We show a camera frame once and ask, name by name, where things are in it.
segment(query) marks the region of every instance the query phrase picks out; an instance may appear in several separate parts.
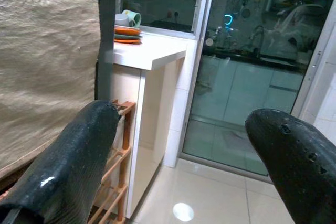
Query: green plate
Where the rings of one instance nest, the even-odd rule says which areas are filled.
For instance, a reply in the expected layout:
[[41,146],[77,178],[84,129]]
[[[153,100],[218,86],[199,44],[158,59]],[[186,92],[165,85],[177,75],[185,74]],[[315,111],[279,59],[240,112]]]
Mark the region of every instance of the green plate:
[[123,40],[140,40],[142,36],[130,36],[130,35],[122,35],[122,34],[114,34],[115,39],[123,39]]

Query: black countertop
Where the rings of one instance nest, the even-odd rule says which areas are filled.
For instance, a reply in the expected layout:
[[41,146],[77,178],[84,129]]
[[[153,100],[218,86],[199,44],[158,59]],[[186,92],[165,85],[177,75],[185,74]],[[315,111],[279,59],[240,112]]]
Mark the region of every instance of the black countertop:
[[252,53],[248,55],[241,55],[238,52],[225,52],[220,49],[212,49],[212,48],[204,48],[202,54],[209,56],[216,56],[219,59],[229,58],[230,60],[233,61],[250,63],[254,65],[270,67],[300,74],[305,74],[308,67],[307,65],[295,62],[295,60],[273,57],[268,55],[261,55],[261,54],[259,55],[259,57],[256,57]]

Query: tile floor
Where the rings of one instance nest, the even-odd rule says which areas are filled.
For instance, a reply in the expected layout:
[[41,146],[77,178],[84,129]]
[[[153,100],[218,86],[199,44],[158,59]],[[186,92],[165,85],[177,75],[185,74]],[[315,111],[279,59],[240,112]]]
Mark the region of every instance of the tile floor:
[[[193,209],[192,220],[174,216],[178,203]],[[130,223],[294,224],[273,185],[183,159],[160,168]]]
[[225,165],[267,175],[246,132],[190,120],[183,152]]

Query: stacked plates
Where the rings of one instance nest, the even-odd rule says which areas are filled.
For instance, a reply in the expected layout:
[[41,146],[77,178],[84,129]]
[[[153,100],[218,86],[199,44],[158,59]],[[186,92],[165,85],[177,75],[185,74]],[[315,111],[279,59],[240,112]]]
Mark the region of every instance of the stacked plates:
[[114,42],[140,44],[141,36],[140,29],[135,27],[115,26],[114,27]]

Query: white countertop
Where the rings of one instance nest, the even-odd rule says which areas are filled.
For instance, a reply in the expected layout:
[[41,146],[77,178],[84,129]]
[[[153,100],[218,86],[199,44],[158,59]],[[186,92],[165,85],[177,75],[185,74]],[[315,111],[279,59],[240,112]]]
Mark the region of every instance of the white countertop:
[[185,57],[187,42],[184,39],[142,32],[139,45],[114,43],[113,63],[153,70]]

